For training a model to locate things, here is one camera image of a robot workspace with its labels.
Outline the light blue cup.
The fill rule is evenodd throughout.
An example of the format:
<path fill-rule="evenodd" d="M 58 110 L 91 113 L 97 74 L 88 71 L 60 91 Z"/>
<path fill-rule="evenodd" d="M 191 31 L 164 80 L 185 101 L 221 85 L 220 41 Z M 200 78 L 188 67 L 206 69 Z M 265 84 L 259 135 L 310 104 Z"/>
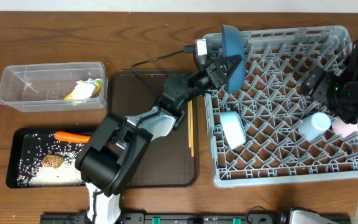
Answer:
<path fill-rule="evenodd" d="M 302 120 L 298 132 L 307 141 L 312 141 L 324 134 L 330 126 L 330 117 L 325 113 L 317 112 Z"/>

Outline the yellow snack wrapper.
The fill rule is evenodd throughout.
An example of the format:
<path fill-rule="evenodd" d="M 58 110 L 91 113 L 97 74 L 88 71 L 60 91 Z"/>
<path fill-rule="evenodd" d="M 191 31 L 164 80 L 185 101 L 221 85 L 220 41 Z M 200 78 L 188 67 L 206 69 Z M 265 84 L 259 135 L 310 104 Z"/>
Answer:
<path fill-rule="evenodd" d="M 87 82 L 87 83 L 92 83 L 96 86 L 96 88 L 94 89 L 94 92 L 93 92 L 93 95 L 96 94 L 100 89 L 101 89 L 101 79 L 92 79 L 92 78 L 89 78 L 87 80 L 80 80 L 80 81 L 83 81 L 83 82 Z"/>

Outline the orange carrot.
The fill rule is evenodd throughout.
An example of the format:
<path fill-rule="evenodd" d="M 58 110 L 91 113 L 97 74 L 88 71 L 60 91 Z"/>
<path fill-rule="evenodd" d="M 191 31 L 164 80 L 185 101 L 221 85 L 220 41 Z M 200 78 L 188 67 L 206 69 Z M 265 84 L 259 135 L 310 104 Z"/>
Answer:
<path fill-rule="evenodd" d="M 64 131 L 57 131 L 54 135 L 55 139 L 64 142 L 75 142 L 75 143 L 87 143 L 90 140 L 90 136 L 73 134 Z"/>

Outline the pink cup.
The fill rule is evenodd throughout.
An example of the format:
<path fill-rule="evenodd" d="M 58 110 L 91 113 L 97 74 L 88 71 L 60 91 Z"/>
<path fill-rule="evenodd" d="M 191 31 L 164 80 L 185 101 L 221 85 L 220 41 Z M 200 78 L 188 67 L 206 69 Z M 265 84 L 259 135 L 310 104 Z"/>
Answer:
<path fill-rule="evenodd" d="M 341 119 L 336 119 L 331 125 L 335 134 L 346 138 L 354 133 L 358 133 L 358 127 L 356 124 L 347 124 Z"/>

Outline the brown food scrap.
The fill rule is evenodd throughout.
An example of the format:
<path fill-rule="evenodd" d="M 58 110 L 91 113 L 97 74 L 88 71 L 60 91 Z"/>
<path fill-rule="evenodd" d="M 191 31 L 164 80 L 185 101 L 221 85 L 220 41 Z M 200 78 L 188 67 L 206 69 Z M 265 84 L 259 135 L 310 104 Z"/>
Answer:
<path fill-rule="evenodd" d="M 43 167 L 52 167 L 54 169 L 59 168 L 64 161 L 64 157 L 54 154 L 48 154 L 42 159 Z"/>

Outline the dark blue plate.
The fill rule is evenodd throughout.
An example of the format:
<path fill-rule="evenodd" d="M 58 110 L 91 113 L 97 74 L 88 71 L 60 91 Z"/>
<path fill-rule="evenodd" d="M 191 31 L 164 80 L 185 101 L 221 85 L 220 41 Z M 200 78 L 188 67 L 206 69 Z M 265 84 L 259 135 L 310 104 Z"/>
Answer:
<path fill-rule="evenodd" d="M 223 57 L 228 58 L 231 62 L 231 75 L 226 85 L 227 93 L 231 94 L 241 89 L 246 77 L 244 41 L 238 28 L 223 25 L 222 48 Z"/>

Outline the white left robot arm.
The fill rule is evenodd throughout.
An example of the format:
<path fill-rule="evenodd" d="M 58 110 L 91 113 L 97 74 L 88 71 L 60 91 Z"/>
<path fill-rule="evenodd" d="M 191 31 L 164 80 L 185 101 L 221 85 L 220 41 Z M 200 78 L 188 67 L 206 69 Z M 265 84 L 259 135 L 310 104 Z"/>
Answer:
<path fill-rule="evenodd" d="M 183 105 L 211 90 L 228 86 L 243 73 L 244 56 L 208 60 L 192 76 L 169 76 L 155 106 L 137 116 L 109 113 L 77 155 L 75 168 L 89 191 L 88 223 L 115 223 L 121 214 L 119 195 L 131 181 L 149 144 L 178 129 Z"/>

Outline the light blue rice bowl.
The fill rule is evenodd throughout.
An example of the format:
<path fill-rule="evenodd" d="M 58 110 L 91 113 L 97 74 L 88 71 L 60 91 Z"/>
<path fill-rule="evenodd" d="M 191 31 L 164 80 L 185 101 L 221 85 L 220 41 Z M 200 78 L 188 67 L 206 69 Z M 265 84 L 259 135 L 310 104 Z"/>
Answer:
<path fill-rule="evenodd" d="M 239 114 L 235 111 L 223 112 L 219 115 L 227 143 L 235 149 L 246 142 L 246 134 Z"/>

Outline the white rice pile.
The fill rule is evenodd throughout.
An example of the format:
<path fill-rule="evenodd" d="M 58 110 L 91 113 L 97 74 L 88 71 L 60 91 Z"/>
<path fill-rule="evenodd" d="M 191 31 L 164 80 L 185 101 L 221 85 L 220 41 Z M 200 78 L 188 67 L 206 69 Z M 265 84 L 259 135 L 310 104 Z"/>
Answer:
<path fill-rule="evenodd" d="M 83 184 L 75 168 L 76 156 L 85 145 L 55 139 L 54 134 L 27 134 L 21 146 L 16 182 L 20 187 L 76 186 Z M 54 154 L 64 157 L 63 164 L 54 169 L 43 167 L 42 159 Z"/>

